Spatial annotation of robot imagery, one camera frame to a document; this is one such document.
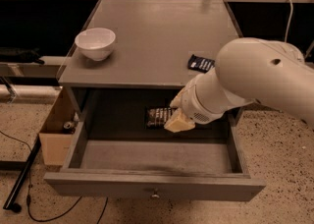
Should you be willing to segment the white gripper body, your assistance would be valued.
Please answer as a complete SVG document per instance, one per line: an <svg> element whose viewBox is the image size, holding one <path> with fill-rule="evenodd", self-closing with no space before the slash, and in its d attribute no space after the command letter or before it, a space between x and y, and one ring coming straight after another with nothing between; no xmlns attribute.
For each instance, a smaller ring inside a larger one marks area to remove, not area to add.
<svg viewBox="0 0 314 224"><path fill-rule="evenodd" d="M183 88L180 108L188 118L201 125L215 121L224 115L223 112L211 112L201 104L196 93L196 79L189 81Z"/></svg>

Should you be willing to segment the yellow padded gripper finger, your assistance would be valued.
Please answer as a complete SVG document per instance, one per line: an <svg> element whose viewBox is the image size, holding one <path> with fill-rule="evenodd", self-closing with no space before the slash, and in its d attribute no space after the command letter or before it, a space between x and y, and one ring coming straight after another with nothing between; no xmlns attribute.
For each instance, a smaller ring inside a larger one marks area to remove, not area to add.
<svg viewBox="0 0 314 224"><path fill-rule="evenodd" d="M178 108L166 122L164 128L172 133L178 133L194 129L195 123L184 114L181 108Z"/></svg>
<svg viewBox="0 0 314 224"><path fill-rule="evenodd" d="M180 108L182 106L182 97L184 94L184 89L182 88L179 93L175 96L175 98L171 101L171 108Z"/></svg>

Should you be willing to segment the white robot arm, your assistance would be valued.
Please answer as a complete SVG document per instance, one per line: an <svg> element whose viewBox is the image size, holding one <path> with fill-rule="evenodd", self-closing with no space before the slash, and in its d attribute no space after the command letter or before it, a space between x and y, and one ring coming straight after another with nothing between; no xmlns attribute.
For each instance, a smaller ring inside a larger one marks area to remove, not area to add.
<svg viewBox="0 0 314 224"><path fill-rule="evenodd" d="M173 133L189 131L254 102L314 128L314 69L295 46L257 38L227 43L214 67L191 79L172 100L175 112L164 128Z"/></svg>

